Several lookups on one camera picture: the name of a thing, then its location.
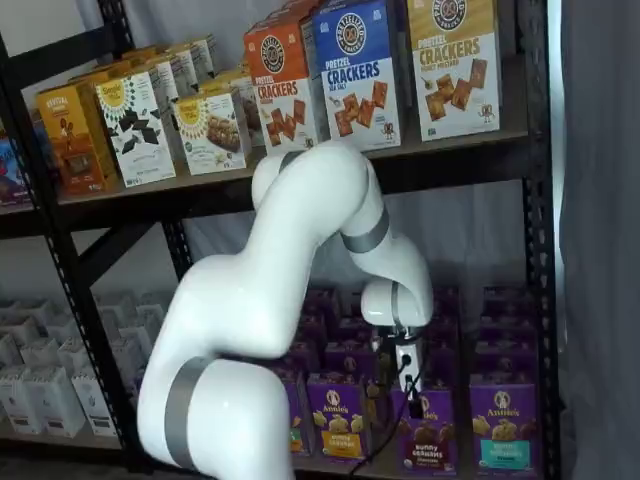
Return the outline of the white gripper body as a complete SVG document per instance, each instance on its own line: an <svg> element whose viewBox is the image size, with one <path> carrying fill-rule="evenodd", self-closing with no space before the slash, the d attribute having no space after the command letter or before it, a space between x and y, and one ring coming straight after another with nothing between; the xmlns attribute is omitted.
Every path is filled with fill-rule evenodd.
<svg viewBox="0 0 640 480"><path fill-rule="evenodd" d="M422 343L420 340L395 347L398 382L403 393L418 392L422 377Z"/></svg>

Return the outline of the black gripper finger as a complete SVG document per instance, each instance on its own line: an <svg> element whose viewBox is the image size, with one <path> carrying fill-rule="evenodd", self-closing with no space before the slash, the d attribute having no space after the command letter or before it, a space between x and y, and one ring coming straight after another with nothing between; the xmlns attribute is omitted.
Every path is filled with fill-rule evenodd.
<svg viewBox="0 0 640 480"><path fill-rule="evenodd" d="M406 405L409 417L412 419L420 419L423 417L423 406L421 400L421 373L412 376L408 374L406 377Z"/></svg>

